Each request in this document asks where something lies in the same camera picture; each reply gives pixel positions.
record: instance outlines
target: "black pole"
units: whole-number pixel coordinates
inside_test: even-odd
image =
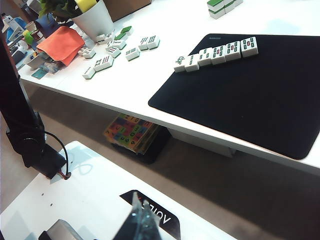
[[[29,103],[24,86],[0,31],[0,111],[8,125],[6,135],[24,165],[52,179],[66,160],[46,144],[45,127]]]

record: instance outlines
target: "black cable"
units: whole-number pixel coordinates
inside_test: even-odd
[[[66,160],[66,171],[65,171],[65,175],[62,176],[64,178],[64,180],[67,180],[69,177],[70,177],[70,174],[69,174],[69,161],[68,161],[68,153],[67,153],[67,150],[65,148],[65,145],[62,143],[62,141],[60,141],[60,139],[54,135],[53,133],[51,132],[48,132],[48,131],[44,131],[45,134],[48,134],[50,135],[51,137],[53,137],[55,140],[57,140],[60,145],[62,146],[63,150],[64,150],[64,154],[65,154],[65,160]]]

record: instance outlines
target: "yellow object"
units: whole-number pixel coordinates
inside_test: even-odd
[[[76,4],[80,8],[82,13],[85,13],[90,8],[92,8],[94,5],[97,4],[96,0],[75,0]]]
[[[25,30],[23,33],[22,33],[22,36],[26,36],[27,35],[27,33],[29,32],[29,30]]]

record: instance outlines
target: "black label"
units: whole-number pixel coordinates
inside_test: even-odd
[[[146,195],[144,195],[138,190],[128,191],[120,195],[120,197],[123,198],[127,203],[132,205],[132,197],[134,192],[137,192],[138,198],[141,203],[143,203],[144,200],[147,200],[149,202],[151,211],[160,217],[159,227],[165,230],[168,234],[170,234],[175,239],[181,240],[179,219],[174,214],[169,212],[167,209],[165,209],[164,207],[162,207],[161,205],[159,205],[158,203],[156,203],[151,198],[147,197]]]

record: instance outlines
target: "blue object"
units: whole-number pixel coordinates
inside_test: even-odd
[[[27,24],[26,24],[25,21],[22,20],[21,17],[18,16],[18,17],[16,17],[14,20],[15,20],[16,23],[19,24],[23,29],[26,29],[26,25],[27,25]],[[7,44],[9,43],[9,38],[11,37],[11,35],[12,35],[13,32],[14,32],[14,30],[13,30],[11,27],[9,27],[9,28],[7,29],[7,31],[6,31],[6,39],[5,39],[5,41],[6,41]]]
[[[59,28],[59,24],[56,23],[51,13],[35,20],[35,24],[45,38],[49,37]]]

